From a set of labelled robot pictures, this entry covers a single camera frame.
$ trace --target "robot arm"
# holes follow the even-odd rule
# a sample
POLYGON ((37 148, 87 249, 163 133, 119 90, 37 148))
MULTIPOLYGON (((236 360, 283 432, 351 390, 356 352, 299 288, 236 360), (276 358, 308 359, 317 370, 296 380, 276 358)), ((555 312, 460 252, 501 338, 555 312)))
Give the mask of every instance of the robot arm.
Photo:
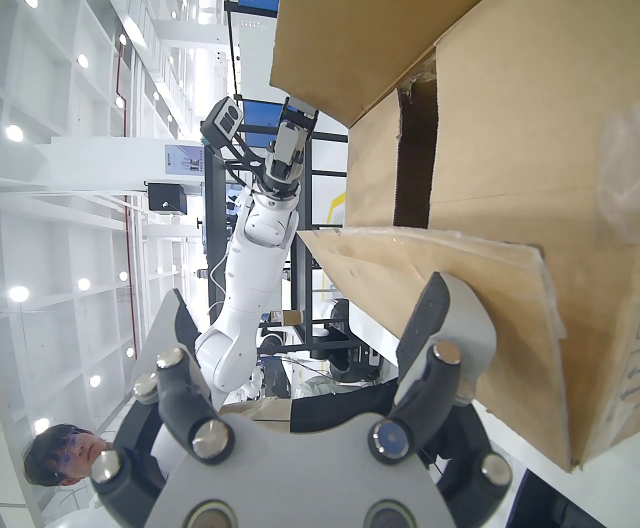
POLYGON ((227 97, 201 127, 207 148, 218 155, 226 147, 253 175, 252 184, 244 187, 238 199, 240 211, 225 267, 225 302, 217 320, 196 341, 216 410, 229 392, 246 383, 255 367, 255 331, 267 300, 279 286, 298 228, 295 209, 304 146, 316 125, 317 110, 287 98, 266 160, 256 156, 238 134, 242 117, 237 104, 227 97))

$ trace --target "cardboard flap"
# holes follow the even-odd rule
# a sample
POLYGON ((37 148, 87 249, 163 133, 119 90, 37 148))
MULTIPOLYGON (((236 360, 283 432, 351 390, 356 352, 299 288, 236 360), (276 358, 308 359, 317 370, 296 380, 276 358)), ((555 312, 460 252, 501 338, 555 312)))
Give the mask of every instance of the cardboard flap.
POLYGON ((347 127, 479 0, 280 0, 271 85, 347 127))
POLYGON ((340 292, 400 338, 434 271, 473 288, 498 337, 476 397, 565 470, 570 452, 559 338, 563 327, 539 251, 407 228, 301 232, 340 292))
POLYGON ((344 225, 385 227, 396 208, 400 104, 387 95, 349 131, 344 225))

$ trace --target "blue screen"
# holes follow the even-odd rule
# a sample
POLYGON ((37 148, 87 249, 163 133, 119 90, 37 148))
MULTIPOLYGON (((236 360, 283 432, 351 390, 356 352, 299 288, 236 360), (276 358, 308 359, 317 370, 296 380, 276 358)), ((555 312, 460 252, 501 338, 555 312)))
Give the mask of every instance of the blue screen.
MULTIPOLYGON (((280 119, 282 105, 274 102, 243 101, 244 124, 275 127, 280 119)), ((266 148, 276 138, 271 134, 245 134, 244 141, 249 147, 266 148)))
POLYGON ((280 0, 238 0, 238 5, 277 11, 279 2, 280 0))

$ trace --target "poster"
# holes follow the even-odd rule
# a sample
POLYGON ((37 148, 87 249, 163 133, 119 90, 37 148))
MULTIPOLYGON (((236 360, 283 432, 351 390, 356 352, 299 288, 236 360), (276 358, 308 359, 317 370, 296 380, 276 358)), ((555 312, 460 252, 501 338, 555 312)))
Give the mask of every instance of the poster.
POLYGON ((204 176, 204 147, 165 145, 164 173, 181 176, 204 176))

